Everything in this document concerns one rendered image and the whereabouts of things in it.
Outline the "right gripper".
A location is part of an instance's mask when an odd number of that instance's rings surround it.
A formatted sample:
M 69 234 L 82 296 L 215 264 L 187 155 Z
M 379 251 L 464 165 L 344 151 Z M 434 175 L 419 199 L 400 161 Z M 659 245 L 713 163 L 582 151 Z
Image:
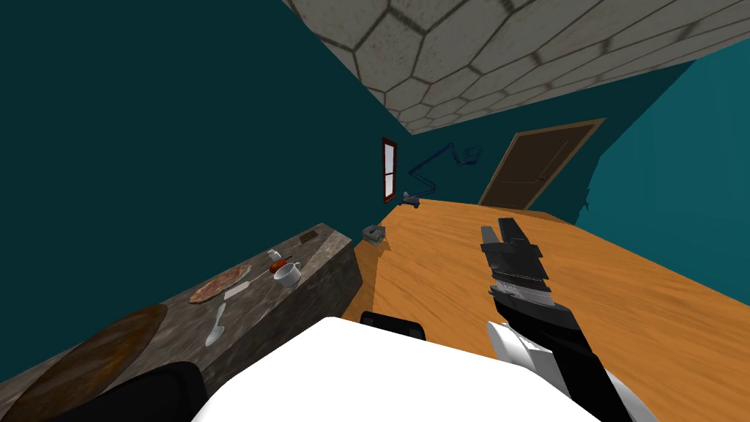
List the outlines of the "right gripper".
M 499 218 L 503 243 L 492 226 L 480 228 L 485 253 L 492 275 L 518 286 L 545 286 L 549 279 L 541 264 L 539 247 L 530 243 L 514 218 Z

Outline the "brown door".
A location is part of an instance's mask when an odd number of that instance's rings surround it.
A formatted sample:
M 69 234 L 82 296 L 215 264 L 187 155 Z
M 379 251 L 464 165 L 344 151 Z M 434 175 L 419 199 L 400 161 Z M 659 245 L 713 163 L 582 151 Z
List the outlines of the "brown door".
M 515 133 L 478 204 L 528 210 L 604 121 L 600 118 Z

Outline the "blue jointed desk lamp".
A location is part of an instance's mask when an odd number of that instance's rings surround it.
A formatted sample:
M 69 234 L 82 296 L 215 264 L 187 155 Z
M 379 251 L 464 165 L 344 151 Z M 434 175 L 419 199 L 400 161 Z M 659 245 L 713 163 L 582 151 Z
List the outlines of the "blue jointed desk lamp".
M 420 170 L 424 166 L 426 166 L 427 163 L 430 163 L 433 159 L 439 157 L 444 152 L 450 152 L 453 160 L 455 160 L 455 162 L 459 166 L 473 166 L 477 163 L 482 151 L 483 148 L 481 146 L 467 147 L 464 149 L 463 155 L 460 156 L 456 152 L 456 148 L 453 143 L 448 143 L 442 148 L 438 149 L 435 153 L 427 157 L 425 160 L 419 162 L 415 167 L 408 171 L 409 176 L 414 177 L 419 182 L 422 182 L 427 188 L 414 195 L 410 195 L 406 191 L 404 191 L 402 199 L 399 201 L 398 205 L 410 205 L 415 209 L 418 209 L 420 206 L 420 200 L 428 195 L 431 195 L 436 190 L 436 184 L 420 174 Z

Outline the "red framed window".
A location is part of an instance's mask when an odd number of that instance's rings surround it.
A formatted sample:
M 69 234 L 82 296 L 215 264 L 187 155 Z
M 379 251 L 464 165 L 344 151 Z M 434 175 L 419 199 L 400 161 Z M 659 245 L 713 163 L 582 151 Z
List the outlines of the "red framed window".
M 382 169 L 384 203 L 396 197 L 396 161 L 397 144 L 385 137 L 382 138 Z

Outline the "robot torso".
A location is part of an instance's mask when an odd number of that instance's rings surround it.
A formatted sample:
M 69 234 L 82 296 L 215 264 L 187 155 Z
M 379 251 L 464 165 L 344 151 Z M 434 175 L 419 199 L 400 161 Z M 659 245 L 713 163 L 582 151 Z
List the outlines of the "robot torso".
M 317 322 L 217 390 L 193 422 L 599 422 L 520 366 Z

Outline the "white mug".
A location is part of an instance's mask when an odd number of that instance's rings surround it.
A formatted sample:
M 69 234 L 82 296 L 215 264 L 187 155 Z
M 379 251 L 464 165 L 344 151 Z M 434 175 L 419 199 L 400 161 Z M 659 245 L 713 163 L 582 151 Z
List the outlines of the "white mug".
M 274 273 L 273 278 L 284 288 L 293 286 L 302 278 L 300 263 L 285 264 Z

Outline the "white spatula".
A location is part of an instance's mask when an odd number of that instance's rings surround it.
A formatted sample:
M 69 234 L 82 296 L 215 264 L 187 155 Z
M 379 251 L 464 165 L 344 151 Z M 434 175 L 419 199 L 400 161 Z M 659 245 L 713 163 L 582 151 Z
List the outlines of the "white spatula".
M 271 275 L 271 273 L 265 271 L 262 274 L 259 274 L 257 277 L 255 277 L 252 280 L 243 281 L 243 282 L 237 284 L 236 286 L 233 286 L 232 288 L 230 288 L 230 289 L 228 289 L 228 290 L 226 290 L 224 292 L 223 299 L 225 301 L 227 301 L 230 297 L 236 296 L 239 293 L 241 293 L 244 290 L 246 290 L 256 280 L 259 280 L 260 278 L 263 278 L 263 277 L 268 276 L 268 275 Z

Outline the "flat round pizza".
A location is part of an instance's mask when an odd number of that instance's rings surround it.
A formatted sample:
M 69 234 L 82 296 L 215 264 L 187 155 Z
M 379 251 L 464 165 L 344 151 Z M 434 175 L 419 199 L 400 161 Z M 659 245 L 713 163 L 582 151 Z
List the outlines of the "flat round pizza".
M 251 269 L 250 264 L 239 264 L 209 279 L 189 299 L 190 304 L 205 303 L 237 284 Z

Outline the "round brown wooden board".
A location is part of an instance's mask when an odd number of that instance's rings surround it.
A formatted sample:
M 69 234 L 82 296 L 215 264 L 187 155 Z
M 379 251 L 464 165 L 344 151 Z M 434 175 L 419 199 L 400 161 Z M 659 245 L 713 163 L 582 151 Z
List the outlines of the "round brown wooden board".
M 101 394 L 149 345 L 167 314 L 148 306 L 77 345 L 34 381 L 0 422 L 48 422 Z

